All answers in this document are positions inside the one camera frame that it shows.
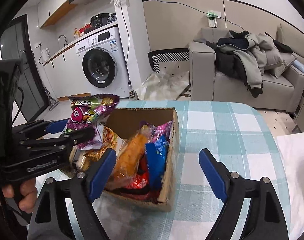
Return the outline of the person's left hand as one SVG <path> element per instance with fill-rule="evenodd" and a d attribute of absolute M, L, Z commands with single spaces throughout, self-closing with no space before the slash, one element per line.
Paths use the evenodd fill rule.
<path fill-rule="evenodd" d="M 12 185 L 6 185 L 2 188 L 4 197 L 6 198 L 14 198 L 16 193 L 14 192 L 14 188 Z M 21 211 L 26 213 L 32 213 L 35 207 L 35 203 L 37 201 L 37 188 L 36 188 L 36 178 L 32 178 L 30 180 L 26 180 L 21 183 L 19 187 L 19 196 L 20 202 L 18 207 Z"/>

